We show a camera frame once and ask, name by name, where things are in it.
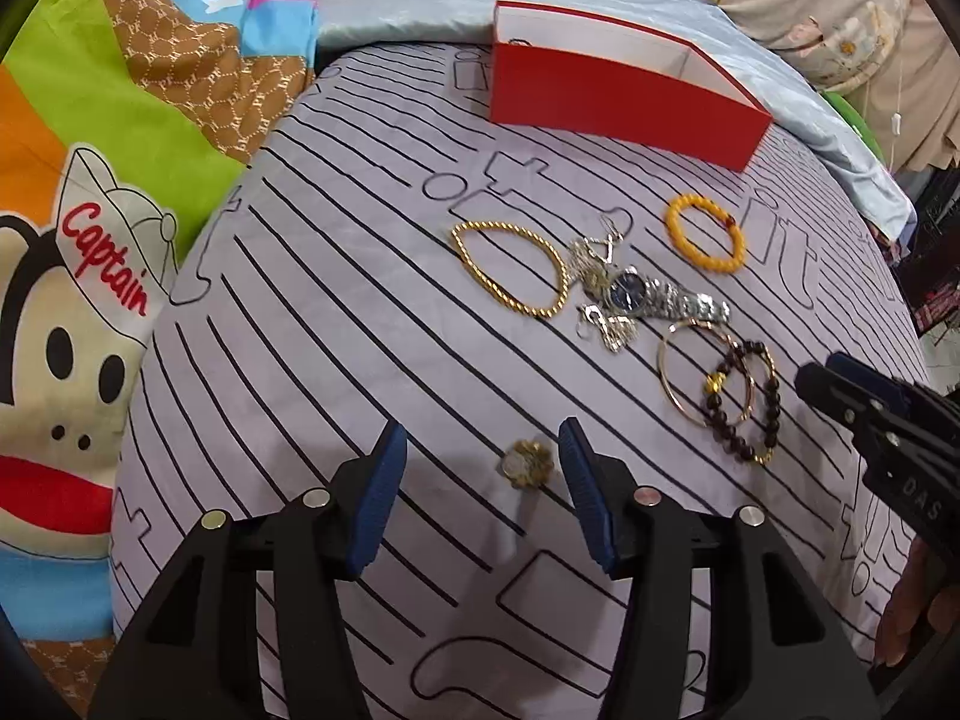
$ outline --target light blue blanket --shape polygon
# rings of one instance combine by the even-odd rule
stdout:
[[[341,50],[378,41],[489,43],[497,0],[317,1],[320,50]],[[720,9],[693,0],[519,1],[605,13],[692,41],[819,156],[864,218],[890,240],[904,229],[910,201],[856,132],[796,71],[752,42]]]

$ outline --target red box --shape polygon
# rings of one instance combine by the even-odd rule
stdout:
[[[596,13],[499,1],[490,118],[743,170],[772,117],[693,43]]]

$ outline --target mattress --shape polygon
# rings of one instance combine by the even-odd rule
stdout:
[[[208,223],[131,401],[112,522],[116,631],[202,512],[275,512],[370,451],[395,418],[410,436],[401,495],[363,580],[338,589],[373,716],[594,716],[629,582],[590,560],[559,470],[541,490],[516,490],[497,469],[514,442],[552,445],[576,415],[639,484],[698,511],[766,509],[869,661],[912,533],[862,487],[848,435],[792,384],[800,365],[836,350],[925,381],[863,221],[779,127],[738,175],[635,143],[491,124],[490,61],[463,45],[347,53]],[[749,258],[736,274],[698,271],[671,247],[664,209],[688,191],[742,226]],[[506,310],[449,237],[460,220],[504,220],[563,248],[602,234],[604,212],[632,223],[621,264],[725,300],[731,327],[770,347],[784,405],[770,466],[733,461],[664,397],[666,322],[640,322],[613,355],[578,335],[573,305],[550,322]],[[702,215],[685,225],[704,250],[726,244]],[[511,293],[549,303],[551,269],[535,248],[468,243]],[[680,334],[674,388],[699,399],[718,355]],[[702,702],[707,579],[694,579],[685,713]],[[265,703],[283,715],[269,574],[258,583]]]

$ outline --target green object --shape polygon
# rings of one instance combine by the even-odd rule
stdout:
[[[182,261],[244,166],[133,83],[103,0],[40,0],[4,63],[66,148],[91,143],[119,180],[176,214]]]
[[[863,117],[856,111],[856,108],[836,92],[821,92],[820,95],[832,105],[832,108],[840,114],[844,122],[853,127],[853,129],[856,129],[856,133],[864,143],[867,143],[867,148],[875,154],[875,157],[877,157],[880,162],[884,162],[885,157],[883,156],[883,149],[880,148],[880,142],[877,141],[877,137],[870,127],[867,127],[867,122],[863,121]]]

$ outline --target white bird print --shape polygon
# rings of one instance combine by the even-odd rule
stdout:
[[[236,7],[237,5],[242,5],[243,0],[204,0],[203,4],[206,5],[206,12],[216,13],[219,10],[223,10],[228,7]]]

